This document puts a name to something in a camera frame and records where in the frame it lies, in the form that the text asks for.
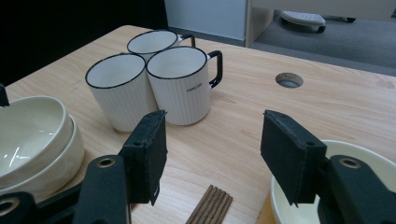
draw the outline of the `wooden chopsticks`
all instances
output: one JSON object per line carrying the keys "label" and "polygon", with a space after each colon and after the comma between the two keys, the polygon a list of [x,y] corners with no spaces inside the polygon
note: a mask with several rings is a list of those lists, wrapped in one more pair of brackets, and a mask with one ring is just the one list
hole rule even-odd
{"label": "wooden chopsticks", "polygon": [[210,185],[186,224],[221,223],[232,201],[233,197],[224,190]]}

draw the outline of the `table surface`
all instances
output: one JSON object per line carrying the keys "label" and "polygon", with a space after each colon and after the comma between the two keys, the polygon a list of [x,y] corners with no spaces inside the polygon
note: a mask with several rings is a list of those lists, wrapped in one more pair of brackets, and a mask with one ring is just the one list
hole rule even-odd
{"label": "table surface", "polygon": [[[117,154],[128,133],[116,133],[95,102],[85,73],[97,61],[126,52],[128,41],[147,29],[123,26],[62,59],[7,86],[9,100],[49,95],[64,102],[76,119],[85,147],[78,174],[88,163]],[[270,190],[271,172],[260,154],[263,112],[285,113],[319,139],[369,148],[396,162],[396,77],[315,63],[197,39],[205,52],[221,50],[223,80],[211,90],[211,109],[190,126],[166,123],[168,160],[154,206],[138,204],[133,223],[184,223],[209,185],[233,202],[224,223],[255,223]],[[280,73],[303,78],[300,88],[276,83]],[[215,60],[209,73],[216,73]]]}

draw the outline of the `white bowl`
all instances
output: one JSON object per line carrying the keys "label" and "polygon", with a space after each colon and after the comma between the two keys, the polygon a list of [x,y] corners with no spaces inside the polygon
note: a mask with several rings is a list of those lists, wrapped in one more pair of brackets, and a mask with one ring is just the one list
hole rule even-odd
{"label": "white bowl", "polygon": [[29,179],[15,186],[0,189],[0,195],[26,191],[40,201],[64,186],[76,174],[84,158],[84,146],[76,121],[73,117],[71,120],[74,124],[72,137],[58,158]]}
{"label": "white bowl", "polygon": [[[327,158],[333,155],[346,155],[364,161],[373,169],[389,190],[396,191],[396,178],[394,178],[396,164],[392,161],[364,147],[332,140],[323,140],[322,142],[327,145]],[[271,205],[278,224],[320,223],[317,210],[318,196],[313,204],[299,203],[299,208],[295,205],[290,206],[274,177],[271,183]]]}
{"label": "white bowl", "polygon": [[0,107],[0,189],[21,183],[53,162],[73,132],[64,104],[32,96]]}

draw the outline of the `white mug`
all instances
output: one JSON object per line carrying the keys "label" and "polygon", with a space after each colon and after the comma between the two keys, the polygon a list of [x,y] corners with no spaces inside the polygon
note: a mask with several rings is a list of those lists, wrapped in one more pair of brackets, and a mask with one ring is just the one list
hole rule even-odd
{"label": "white mug", "polygon": [[131,53],[94,64],[85,80],[114,129],[131,132],[147,113],[158,110],[145,60]]}
{"label": "white mug", "polygon": [[191,39],[191,46],[195,47],[195,37],[193,35],[181,35],[168,30],[154,30],[137,35],[131,39],[127,45],[129,52],[142,56],[146,62],[155,53],[177,47],[185,39]]}
{"label": "white mug", "polygon": [[[217,57],[217,75],[209,82],[207,62]],[[158,107],[166,120],[189,125],[201,120],[210,108],[210,89],[222,79],[222,53],[206,55],[193,47],[174,47],[156,53],[146,65]]]}

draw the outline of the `gray floor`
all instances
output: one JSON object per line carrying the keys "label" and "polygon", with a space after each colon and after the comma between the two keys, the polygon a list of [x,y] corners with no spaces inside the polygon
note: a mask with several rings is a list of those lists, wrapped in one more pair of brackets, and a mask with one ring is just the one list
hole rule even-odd
{"label": "gray floor", "polygon": [[[276,12],[273,22],[250,46],[316,62],[396,77],[396,22],[325,17],[326,31],[282,23]],[[178,34],[194,34],[203,39],[243,46],[242,41],[171,28]]]}

